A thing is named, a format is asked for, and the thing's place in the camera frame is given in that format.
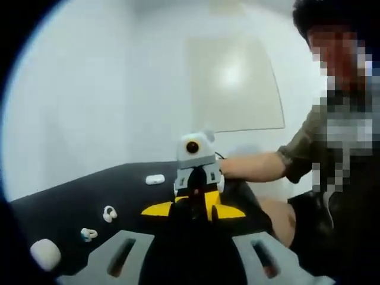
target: cable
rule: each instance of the cable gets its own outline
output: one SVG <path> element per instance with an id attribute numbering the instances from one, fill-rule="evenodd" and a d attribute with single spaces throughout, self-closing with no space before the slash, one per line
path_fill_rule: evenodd
<path id="1" fill-rule="evenodd" d="M 220 159 L 225 159 L 224 156 L 222 156 L 220 153 L 215 152 L 217 156 L 219 156 Z"/>

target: robot eye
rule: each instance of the robot eye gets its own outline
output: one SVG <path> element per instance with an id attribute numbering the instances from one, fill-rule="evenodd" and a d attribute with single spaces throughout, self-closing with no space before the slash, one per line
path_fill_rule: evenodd
<path id="1" fill-rule="evenodd" d="M 191 154 L 197 153 L 199 149 L 200 147 L 195 141 L 190 141 L 186 145 L 186 150 L 188 151 L 188 153 L 191 153 Z"/>

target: shirt sleeve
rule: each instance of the shirt sleeve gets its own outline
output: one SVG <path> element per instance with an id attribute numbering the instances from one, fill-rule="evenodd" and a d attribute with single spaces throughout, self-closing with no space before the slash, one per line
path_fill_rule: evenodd
<path id="1" fill-rule="evenodd" d="M 293 139 L 277 151 L 286 167 L 285 177 L 292 183 L 298 183 L 312 169 L 312 143 L 319 124 L 319 106 L 314 106 Z"/>

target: white wall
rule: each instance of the white wall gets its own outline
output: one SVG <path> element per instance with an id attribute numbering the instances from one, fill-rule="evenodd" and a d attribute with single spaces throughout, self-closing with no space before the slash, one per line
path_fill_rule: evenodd
<path id="1" fill-rule="evenodd" d="M 285 129 L 217 134 L 218 151 L 275 150 L 291 139 L 324 82 L 291 18 L 248 4 L 245 17 L 212 17 L 207 1 L 160 3 L 73 0 L 35 33 L 8 86 L 10 200 L 126 162 L 174 159 L 178 137 L 191 130 L 191 36 L 261 38 L 281 94 Z M 295 194 L 311 179 L 272 186 Z"/>

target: robot ear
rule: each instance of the robot ear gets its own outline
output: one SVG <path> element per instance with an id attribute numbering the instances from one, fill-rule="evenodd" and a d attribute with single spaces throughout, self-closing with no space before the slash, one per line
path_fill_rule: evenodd
<path id="1" fill-rule="evenodd" d="M 203 131 L 203 133 L 206 135 L 207 139 L 210 141 L 210 142 L 214 142 L 215 141 L 215 135 L 214 135 L 214 131 L 212 131 L 211 129 L 205 129 Z"/>

